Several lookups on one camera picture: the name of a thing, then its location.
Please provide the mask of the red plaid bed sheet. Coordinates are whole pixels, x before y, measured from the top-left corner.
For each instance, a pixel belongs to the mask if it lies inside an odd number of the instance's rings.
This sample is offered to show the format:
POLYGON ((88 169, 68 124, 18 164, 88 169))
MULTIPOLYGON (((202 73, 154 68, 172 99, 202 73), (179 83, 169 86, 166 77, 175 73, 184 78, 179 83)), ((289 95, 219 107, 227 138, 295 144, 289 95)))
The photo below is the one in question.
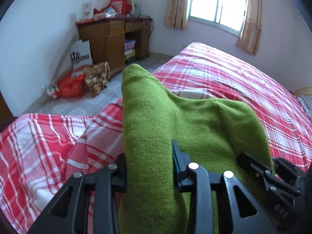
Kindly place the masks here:
MULTIPOLYGON (((274 157, 302 170, 311 164, 311 119, 299 100, 254 66, 202 43, 192 43, 154 75, 174 94, 249 104, 260 118, 274 157)), ((91 115, 29 113, 1 132, 1 211, 27 233, 75 171, 96 170, 122 149, 122 100, 91 115)))

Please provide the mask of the red gift box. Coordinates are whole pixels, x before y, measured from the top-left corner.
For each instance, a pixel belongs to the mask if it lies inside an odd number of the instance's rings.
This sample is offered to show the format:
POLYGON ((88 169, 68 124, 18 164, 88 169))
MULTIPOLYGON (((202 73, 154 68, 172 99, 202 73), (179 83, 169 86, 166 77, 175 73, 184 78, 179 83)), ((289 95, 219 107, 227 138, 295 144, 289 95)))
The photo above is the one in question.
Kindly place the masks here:
POLYGON ((132 11, 131 0, 111 0, 110 6, 120 15, 128 15, 132 11))

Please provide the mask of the green orange striped knit sweater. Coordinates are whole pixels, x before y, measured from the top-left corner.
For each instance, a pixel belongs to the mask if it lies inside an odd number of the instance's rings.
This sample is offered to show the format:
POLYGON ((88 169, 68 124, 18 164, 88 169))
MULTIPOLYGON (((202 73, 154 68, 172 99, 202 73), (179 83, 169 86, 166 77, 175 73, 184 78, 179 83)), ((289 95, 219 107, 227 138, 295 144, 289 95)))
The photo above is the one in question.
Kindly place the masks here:
POLYGON ((259 203, 264 193, 236 161, 249 153, 271 167, 260 119, 247 104, 187 99, 139 65, 122 73, 123 141, 128 188, 118 210, 121 233, 185 233, 190 195, 174 188, 172 141, 209 171, 231 170, 259 203))

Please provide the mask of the gold patterned bag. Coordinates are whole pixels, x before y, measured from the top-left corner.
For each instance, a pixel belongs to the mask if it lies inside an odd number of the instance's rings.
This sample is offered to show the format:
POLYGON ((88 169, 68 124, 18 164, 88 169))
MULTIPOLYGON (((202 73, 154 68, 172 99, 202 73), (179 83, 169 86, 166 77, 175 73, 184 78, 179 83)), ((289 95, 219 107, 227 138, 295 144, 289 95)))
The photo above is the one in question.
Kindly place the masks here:
POLYGON ((93 96, 97 96, 107 87, 111 79, 111 71, 107 61, 96 65, 86 66, 83 69, 85 76, 85 89, 93 96))

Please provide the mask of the beige curtain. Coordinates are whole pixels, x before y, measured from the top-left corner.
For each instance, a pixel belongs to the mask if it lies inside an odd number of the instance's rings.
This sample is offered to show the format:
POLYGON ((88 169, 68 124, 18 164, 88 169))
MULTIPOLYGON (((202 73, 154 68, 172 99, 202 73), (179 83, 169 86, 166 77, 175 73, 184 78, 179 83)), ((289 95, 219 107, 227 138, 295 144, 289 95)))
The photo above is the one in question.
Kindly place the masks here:
POLYGON ((168 0, 164 25, 168 28, 186 30, 191 0, 168 0))
POLYGON ((236 46, 256 56, 258 53, 263 23, 263 0, 248 0, 243 30, 236 46))

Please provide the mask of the red plastic bag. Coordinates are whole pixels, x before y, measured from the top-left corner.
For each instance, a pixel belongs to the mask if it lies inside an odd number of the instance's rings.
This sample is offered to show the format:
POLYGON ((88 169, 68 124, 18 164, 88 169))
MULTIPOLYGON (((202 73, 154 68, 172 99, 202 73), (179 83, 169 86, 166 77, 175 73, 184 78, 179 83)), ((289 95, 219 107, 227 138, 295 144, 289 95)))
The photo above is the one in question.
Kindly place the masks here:
POLYGON ((58 98, 82 97, 85 95, 86 74, 82 73, 76 77, 72 77, 71 74, 71 71, 68 72, 57 82, 56 96, 58 98))

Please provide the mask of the striped pillow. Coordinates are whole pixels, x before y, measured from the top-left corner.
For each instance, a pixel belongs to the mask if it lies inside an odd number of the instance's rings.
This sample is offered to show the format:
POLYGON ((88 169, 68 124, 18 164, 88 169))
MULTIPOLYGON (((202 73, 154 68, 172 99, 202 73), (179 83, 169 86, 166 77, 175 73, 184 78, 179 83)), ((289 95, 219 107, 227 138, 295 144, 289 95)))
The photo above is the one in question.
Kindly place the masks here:
POLYGON ((297 97, 301 103, 304 111, 307 113, 310 120, 312 120, 312 98, 311 95, 301 95, 297 97))

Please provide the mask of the right beige curtain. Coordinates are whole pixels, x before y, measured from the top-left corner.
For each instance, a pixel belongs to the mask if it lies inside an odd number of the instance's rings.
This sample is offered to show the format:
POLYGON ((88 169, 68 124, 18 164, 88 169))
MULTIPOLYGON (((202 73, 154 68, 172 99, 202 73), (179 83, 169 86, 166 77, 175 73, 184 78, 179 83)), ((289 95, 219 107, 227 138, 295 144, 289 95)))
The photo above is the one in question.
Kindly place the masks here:
POLYGON ((263 23, 263 0, 248 0, 243 30, 236 46, 256 56, 258 53, 263 23))

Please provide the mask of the stacked boxes in desk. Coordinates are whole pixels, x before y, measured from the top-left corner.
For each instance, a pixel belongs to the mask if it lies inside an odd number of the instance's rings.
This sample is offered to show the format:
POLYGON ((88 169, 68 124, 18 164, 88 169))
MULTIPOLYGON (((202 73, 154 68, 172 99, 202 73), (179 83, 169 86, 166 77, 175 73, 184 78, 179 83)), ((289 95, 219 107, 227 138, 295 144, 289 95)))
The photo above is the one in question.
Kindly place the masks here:
POLYGON ((125 40, 125 64, 129 65, 135 60, 135 40, 125 40))

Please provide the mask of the cream wooden headboard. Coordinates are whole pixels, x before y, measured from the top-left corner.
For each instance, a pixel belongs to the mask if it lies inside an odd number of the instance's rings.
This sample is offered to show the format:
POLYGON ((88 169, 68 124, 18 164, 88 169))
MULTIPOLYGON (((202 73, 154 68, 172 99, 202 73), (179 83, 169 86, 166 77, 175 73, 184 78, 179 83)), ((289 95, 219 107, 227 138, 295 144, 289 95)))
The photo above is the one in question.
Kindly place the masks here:
POLYGON ((294 96, 307 96, 312 95, 312 87, 305 87, 300 90, 297 90, 295 93, 293 93, 294 96))

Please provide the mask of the white paper shopping bag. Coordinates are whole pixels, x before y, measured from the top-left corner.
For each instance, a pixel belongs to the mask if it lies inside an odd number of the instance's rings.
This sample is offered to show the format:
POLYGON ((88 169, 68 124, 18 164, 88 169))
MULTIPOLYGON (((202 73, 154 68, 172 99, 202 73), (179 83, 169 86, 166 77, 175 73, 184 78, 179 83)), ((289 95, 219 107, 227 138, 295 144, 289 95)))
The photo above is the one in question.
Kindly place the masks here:
POLYGON ((70 48, 73 69, 93 65, 89 41, 76 41, 70 48))

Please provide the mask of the white card box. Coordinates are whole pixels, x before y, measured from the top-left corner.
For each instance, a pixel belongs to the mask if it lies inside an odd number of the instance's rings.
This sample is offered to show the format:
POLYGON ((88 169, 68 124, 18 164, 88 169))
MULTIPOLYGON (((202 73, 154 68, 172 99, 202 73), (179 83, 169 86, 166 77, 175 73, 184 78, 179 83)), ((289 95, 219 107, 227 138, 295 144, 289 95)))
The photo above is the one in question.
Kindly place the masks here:
POLYGON ((92 20, 94 17, 94 7, 92 2, 82 4, 82 21, 92 20))

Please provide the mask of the left beige curtain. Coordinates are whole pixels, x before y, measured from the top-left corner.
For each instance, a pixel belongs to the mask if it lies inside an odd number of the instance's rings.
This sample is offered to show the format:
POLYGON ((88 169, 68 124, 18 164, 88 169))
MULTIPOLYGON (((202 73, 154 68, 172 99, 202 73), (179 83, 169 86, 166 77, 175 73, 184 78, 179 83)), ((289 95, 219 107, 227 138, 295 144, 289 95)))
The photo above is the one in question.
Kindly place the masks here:
POLYGON ((168 0, 164 25, 168 28, 186 30, 191 0, 168 0))

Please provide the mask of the window with green frame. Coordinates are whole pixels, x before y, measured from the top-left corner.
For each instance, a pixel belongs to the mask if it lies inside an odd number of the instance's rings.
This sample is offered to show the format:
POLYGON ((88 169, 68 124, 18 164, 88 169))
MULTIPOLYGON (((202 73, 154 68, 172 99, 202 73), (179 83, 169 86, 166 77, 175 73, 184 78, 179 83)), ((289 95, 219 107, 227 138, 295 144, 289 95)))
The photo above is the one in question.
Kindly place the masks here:
POLYGON ((189 18, 240 35, 248 0, 190 0, 189 18))

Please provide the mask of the brown wooden desk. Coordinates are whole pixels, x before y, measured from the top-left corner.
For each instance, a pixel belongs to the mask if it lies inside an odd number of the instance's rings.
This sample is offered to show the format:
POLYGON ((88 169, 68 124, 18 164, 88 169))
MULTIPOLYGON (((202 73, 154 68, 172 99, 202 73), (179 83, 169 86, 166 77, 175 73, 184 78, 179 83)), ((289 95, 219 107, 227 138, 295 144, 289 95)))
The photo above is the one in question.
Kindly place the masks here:
POLYGON ((91 57, 98 64, 107 61, 111 75, 125 68, 126 40, 135 40, 135 58, 150 55, 151 18, 116 16, 90 22, 76 22, 79 37, 89 41, 91 57))

